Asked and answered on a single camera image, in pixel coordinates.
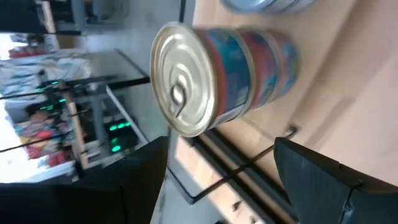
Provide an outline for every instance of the green light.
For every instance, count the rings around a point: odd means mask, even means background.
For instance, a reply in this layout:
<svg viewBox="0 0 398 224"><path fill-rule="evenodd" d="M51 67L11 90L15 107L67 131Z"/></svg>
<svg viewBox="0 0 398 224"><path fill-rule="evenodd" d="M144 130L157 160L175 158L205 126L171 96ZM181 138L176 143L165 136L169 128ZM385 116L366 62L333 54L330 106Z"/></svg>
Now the green light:
<svg viewBox="0 0 398 224"><path fill-rule="evenodd" d="M121 149L120 146L115 146L115 147L112 148L112 152L117 152L117 151L119 151L120 149Z"/></svg>

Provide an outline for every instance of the canned food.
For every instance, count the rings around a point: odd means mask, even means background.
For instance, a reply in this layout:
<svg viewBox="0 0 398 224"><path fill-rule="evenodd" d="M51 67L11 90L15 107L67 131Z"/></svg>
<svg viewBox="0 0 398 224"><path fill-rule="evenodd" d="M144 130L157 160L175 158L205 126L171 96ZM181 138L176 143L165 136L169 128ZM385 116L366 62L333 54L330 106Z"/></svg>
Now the canned food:
<svg viewBox="0 0 398 224"><path fill-rule="evenodd" d="M291 5L289 5L284 12L288 13L295 13L295 12L300 12L301 10L305 9L306 7L309 7L312 5L316 0L300 0L300 1L295 1Z"/></svg>
<svg viewBox="0 0 398 224"><path fill-rule="evenodd" d="M251 29L238 29L254 61L256 91L251 109L264 106L272 98L279 77L279 64L266 38Z"/></svg>
<svg viewBox="0 0 398 224"><path fill-rule="evenodd" d="M184 136L241 116L254 98L254 64L232 30L167 24L152 46L150 75L161 112Z"/></svg>
<svg viewBox="0 0 398 224"><path fill-rule="evenodd" d="M265 15L299 12L315 0L222 0L223 4L237 13Z"/></svg>
<svg viewBox="0 0 398 224"><path fill-rule="evenodd" d="M197 29L215 66L219 108L210 128L243 115L254 98L256 74L247 45L235 30Z"/></svg>

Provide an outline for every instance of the metal rack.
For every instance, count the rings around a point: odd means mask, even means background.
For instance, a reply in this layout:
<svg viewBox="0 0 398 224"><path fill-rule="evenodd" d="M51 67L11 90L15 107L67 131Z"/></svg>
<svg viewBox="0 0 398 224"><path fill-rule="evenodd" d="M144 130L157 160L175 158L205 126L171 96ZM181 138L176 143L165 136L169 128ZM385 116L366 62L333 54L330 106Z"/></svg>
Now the metal rack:
<svg viewBox="0 0 398 224"><path fill-rule="evenodd" d="M299 129L291 126L285 137L292 138ZM243 182L237 175L245 172L262 190L269 195L280 207L295 221L295 215L292 205L287 197L286 192L279 187L267 174L255 165L255 162L273 150L273 145L261 151L253 158L244 156L239 150L224 138L216 129L206 131L203 135L210 138L219 149L221 149L234 163L240 165L237 169L231 170L200 138L185 138L185 140L203 156L207 162L221 175L223 178L215 182L199 194L192 196L190 192L183 186L171 169L167 168L167 173L172 182L180 192L181 196L190 204L197 203L202 198L216 190L219 186L229 183L239 196L248 203L251 208L267 223L283 223L283 221L275 214L275 212L258 198L247 184Z"/></svg>
<svg viewBox="0 0 398 224"><path fill-rule="evenodd" d="M64 103L66 106L59 107L57 110L54 110L54 113L52 113L51 117L55 121L60 121L60 116L62 114L63 110L67 110L67 113L71 119L77 119L77 121L73 120L73 131L67 131L65 133L58 134L56 136L52 136L49 138L41 139L38 141L32 141L28 142L26 144L21 144L18 146L13 146L9 147L7 149L2 149L0 150L0 153L2 152L7 152L11 151L13 149L18 149L20 147L26 147L31 144L37 144L39 142L44 142L48 141L51 139L61 139L60 143L58 144L59 150L61 147L63 147L63 141L65 140L66 136L70 134L71 132L75 133L75 141L77 144L72 147L73 152L74 152L74 159L75 161L75 167L77 169L88 169L88 160L86 158L86 149L84 146L84 142L82 140L82 135L79 134L81 133L81 128L80 124L78 121L78 114L79 112L76 111L76 106L75 103L91 103L91 107L93 109L93 119L94 119L94 127L95 127L95 134L96 138L99 141L100 145L106 146L107 145L107 137L106 137L106 132L103 127L103 114L102 114L102 107L100 100L103 100L105 98L110 98L116 107L119 109L121 114L124 116L126 120L129 121L130 127L134 130L134 132L137 134L139 140L145 144L148 143L147 138L144 136L142 131L138 128L138 125L134 122L134 120L129 116L128 112L123 108L119 100L116 98L115 94L112 92L112 90L119 90L123 88L127 88L130 86L136 86L136 85L143 85L146 83L150 83L150 79L147 77L144 78L139 78L135 80L128 80L128 81L122 81L122 82L111 82L111 80L114 79L114 77L96 77L96 78L86 78L82 80L74 80L74 81L62 81L62 80L47 80L46 78L43 78L43 72L39 74L40 79L42 81L42 84L40 85L41 88L43 88L43 91L36 91L34 93L27 93L27 94L22 94L22 95L8 95L8 96L2 96L0 97L0 100L6 100L6 99L11 99L11 98L20 98L24 96L34 96L34 95L45 95L47 97L47 101L44 101L42 103L46 104L60 104L59 103L59 96L65 97ZM89 91L88 87L93 84L97 84L96 90ZM87 93L85 95L74 95L75 90L87 90Z"/></svg>

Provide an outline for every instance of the black cable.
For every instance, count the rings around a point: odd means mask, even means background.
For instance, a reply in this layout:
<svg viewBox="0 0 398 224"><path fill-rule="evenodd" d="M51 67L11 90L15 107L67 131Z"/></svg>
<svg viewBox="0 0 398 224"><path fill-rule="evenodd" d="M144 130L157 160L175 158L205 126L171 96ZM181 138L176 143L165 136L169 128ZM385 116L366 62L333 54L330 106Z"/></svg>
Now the black cable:
<svg viewBox="0 0 398 224"><path fill-rule="evenodd" d="M3 150L0 150L0 153L2 153L2 152L7 152L7 151L11 151L11 150L13 150L13 149L17 149L17 148L20 148L20 147L29 146L29 145L31 145L31 144L36 144L36 143L48 141L48 140L51 140L51 139L60 138L60 137L62 137L62 136L66 136L67 134L70 134L71 132L72 132L72 131L67 131L67 132L64 133L64 134L58 134L58 135L56 135L56 136L52 136L52 137L49 137L49 138L46 138L46 139L41 139L41 140L37 140L37 141L33 141L33 142L28 142L28 143L25 143L25 144L21 144L21 145L19 145L19 146L14 146L14 147L10 147L10 148L8 148L8 149L3 149Z"/></svg>

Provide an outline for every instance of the can lid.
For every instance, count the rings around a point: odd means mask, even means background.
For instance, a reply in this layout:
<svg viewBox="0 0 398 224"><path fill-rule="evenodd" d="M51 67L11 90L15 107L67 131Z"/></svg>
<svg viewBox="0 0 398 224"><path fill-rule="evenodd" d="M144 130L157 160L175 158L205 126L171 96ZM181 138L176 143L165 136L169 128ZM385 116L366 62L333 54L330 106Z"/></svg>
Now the can lid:
<svg viewBox="0 0 398 224"><path fill-rule="evenodd" d="M160 110L171 127L197 136L215 113L215 77L206 48L179 23L163 26L152 46L150 77Z"/></svg>
<svg viewBox="0 0 398 224"><path fill-rule="evenodd" d="M240 13L260 12L278 0L221 0L232 11Z"/></svg>

